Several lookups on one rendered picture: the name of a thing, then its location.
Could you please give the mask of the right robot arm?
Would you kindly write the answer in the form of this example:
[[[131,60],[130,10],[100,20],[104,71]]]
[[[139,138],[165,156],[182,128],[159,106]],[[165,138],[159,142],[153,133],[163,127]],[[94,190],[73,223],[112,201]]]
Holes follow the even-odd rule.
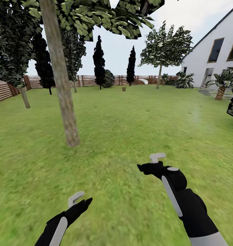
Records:
[[[159,158],[165,158],[165,153],[151,154],[150,163],[137,165],[145,175],[153,174],[162,180],[192,246],[228,246],[212,219],[207,215],[207,208],[203,200],[190,188],[180,169],[163,166]]]

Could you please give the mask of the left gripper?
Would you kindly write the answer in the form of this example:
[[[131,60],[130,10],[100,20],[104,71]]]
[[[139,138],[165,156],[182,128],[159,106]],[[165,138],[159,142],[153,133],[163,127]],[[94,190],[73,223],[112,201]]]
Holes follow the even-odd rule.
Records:
[[[92,201],[92,198],[89,198],[87,200],[82,200],[81,202],[77,203],[76,205],[73,205],[69,210],[72,210],[74,213],[74,220],[75,221],[83,212],[85,212],[88,208],[88,205],[90,205]]]

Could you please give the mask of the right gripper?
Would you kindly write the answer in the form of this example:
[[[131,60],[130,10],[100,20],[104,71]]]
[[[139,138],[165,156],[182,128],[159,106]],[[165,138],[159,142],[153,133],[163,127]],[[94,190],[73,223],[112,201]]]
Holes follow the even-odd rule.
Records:
[[[143,172],[145,175],[149,175],[149,174],[153,174],[154,176],[156,176],[156,169],[158,166],[163,166],[163,162],[162,161],[158,161],[158,163],[152,164],[152,163],[146,163],[146,164],[142,164],[142,165],[137,165],[139,170],[141,172]]]

